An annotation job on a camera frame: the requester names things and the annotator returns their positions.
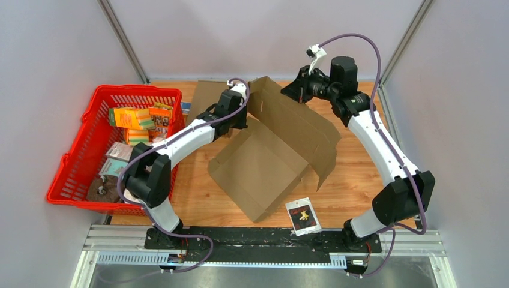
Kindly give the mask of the cardboard box stack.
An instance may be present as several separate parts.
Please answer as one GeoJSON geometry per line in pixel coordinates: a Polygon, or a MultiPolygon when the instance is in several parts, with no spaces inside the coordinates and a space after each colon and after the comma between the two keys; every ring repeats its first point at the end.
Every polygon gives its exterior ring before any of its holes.
{"type": "Polygon", "coordinates": [[[212,179],[254,223],[272,214],[307,170],[320,188],[336,166],[338,129],[281,89],[268,76],[250,82],[247,128],[208,164],[212,179]]]}

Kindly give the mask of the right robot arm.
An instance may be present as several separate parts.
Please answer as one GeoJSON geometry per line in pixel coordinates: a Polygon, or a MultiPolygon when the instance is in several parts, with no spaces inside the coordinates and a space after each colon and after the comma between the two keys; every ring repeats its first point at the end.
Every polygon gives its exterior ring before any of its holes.
{"type": "Polygon", "coordinates": [[[384,188],[366,212],[345,222],[342,243],[358,251],[368,237],[402,221],[425,214],[435,186],[431,171],[421,171],[390,137],[372,98],[358,89],[358,68],[353,58],[336,56],[329,75],[313,64],[303,66],[281,93],[298,103],[326,100],[333,114],[361,142],[375,164],[384,188]]]}

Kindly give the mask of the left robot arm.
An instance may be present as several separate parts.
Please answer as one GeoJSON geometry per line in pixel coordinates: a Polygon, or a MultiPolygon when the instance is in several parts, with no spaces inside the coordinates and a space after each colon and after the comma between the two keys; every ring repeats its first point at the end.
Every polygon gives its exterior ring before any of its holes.
{"type": "Polygon", "coordinates": [[[117,182],[122,200],[128,191],[149,216],[167,248],[178,248],[183,242],[183,232],[178,229],[181,219],[176,215],[169,200],[171,179],[169,174],[179,162],[195,150],[210,144],[227,134],[230,129],[247,128],[247,85],[237,83],[221,93],[218,103],[201,113],[185,129],[170,138],[148,146],[143,143],[134,147],[130,161],[120,173],[117,182]]]}

